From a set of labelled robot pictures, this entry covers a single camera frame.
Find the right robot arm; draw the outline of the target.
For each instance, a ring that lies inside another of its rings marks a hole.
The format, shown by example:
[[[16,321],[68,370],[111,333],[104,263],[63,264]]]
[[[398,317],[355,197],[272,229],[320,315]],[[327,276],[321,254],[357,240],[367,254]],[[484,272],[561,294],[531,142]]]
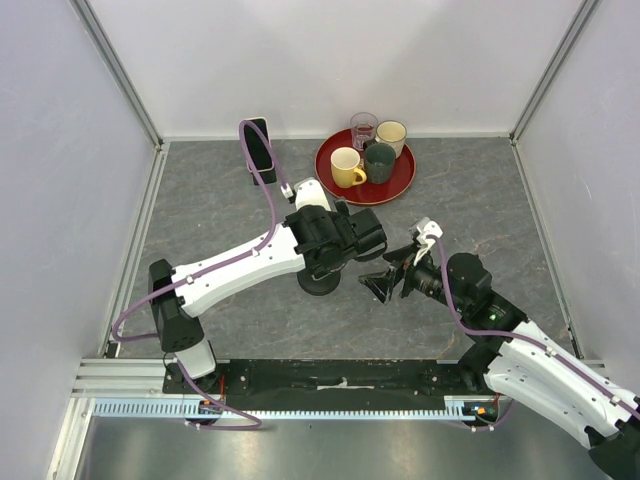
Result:
[[[612,479],[639,476],[639,396],[559,346],[492,288],[478,256],[457,253],[434,264],[415,245],[386,253],[387,270],[359,281],[382,303],[396,288],[447,306],[473,346],[460,359],[467,392],[505,395],[560,427]]]

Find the cream cased phone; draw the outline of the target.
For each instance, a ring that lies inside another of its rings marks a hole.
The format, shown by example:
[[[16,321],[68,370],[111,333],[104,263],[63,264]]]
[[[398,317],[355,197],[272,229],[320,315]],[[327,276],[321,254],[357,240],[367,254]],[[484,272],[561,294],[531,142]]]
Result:
[[[271,142],[269,139],[267,120],[264,117],[246,119],[242,125],[243,145],[247,169],[250,173],[256,171],[266,174],[274,169],[274,161],[269,153]]]

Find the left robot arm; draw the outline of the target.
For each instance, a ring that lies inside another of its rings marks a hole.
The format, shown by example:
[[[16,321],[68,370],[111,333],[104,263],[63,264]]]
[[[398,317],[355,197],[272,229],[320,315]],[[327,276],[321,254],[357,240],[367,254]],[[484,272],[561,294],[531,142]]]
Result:
[[[387,249],[375,213],[351,213],[345,202],[334,209],[307,205],[256,239],[200,262],[173,267],[161,259],[149,268],[149,303],[161,349],[177,358],[185,382],[208,393],[219,369],[199,317],[218,302],[275,277],[295,274],[300,287],[324,296],[339,285],[351,261],[366,262]]]

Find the black round base phone holder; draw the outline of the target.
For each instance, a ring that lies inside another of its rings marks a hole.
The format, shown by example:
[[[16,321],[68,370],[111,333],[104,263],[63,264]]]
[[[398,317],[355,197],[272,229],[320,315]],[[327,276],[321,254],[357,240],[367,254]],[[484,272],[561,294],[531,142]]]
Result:
[[[306,293],[313,296],[325,296],[337,289],[341,280],[341,273],[331,272],[322,278],[315,279],[307,270],[296,274],[299,286]]]

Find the black folding phone stand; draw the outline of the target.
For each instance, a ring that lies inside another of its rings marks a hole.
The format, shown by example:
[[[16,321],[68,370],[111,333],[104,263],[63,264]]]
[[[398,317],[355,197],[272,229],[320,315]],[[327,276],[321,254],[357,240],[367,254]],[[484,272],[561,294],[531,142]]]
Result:
[[[259,177],[262,180],[262,182],[264,184],[266,184],[266,185],[274,184],[274,183],[276,183],[278,181],[277,172],[276,172],[275,169],[259,171],[258,174],[259,174]],[[253,181],[253,185],[258,186],[259,185],[258,179],[252,173],[251,173],[251,178],[252,178],[252,181]]]

